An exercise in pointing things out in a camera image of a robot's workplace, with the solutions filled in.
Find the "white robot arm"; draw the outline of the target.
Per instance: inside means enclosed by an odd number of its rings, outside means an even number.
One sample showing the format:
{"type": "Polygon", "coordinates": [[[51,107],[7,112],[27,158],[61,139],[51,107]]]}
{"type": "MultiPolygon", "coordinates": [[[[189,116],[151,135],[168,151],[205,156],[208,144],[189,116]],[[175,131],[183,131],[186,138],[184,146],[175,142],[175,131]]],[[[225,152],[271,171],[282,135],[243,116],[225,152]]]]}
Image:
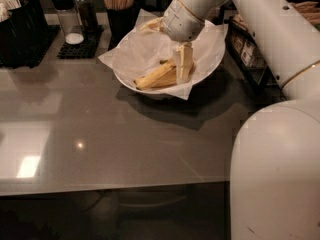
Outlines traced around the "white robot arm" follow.
{"type": "Polygon", "coordinates": [[[172,0],[160,25],[198,37],[232,1],[283,95],[239,130],[230,165],[231,240],[320,240],[320,32],[286,0],[172,0]]]}

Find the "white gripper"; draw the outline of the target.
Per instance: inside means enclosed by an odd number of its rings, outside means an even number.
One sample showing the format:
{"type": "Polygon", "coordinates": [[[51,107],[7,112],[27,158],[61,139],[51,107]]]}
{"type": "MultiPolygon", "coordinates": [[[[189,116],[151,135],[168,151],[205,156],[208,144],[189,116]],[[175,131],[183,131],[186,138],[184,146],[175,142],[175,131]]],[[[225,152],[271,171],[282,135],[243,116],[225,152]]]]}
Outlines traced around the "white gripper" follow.
{"type": "Polygon", "coordinates": [[[199,20],[180,1],[173,0],[162,17],[149,20],[139,27],[140,31],[164,32],[173,41],[184,42],[173,50],[176,65],[176,82],[184,84],[189,81],[189,74],[193,68],[193,47],[202,29],[204,21],[199,20]]]}

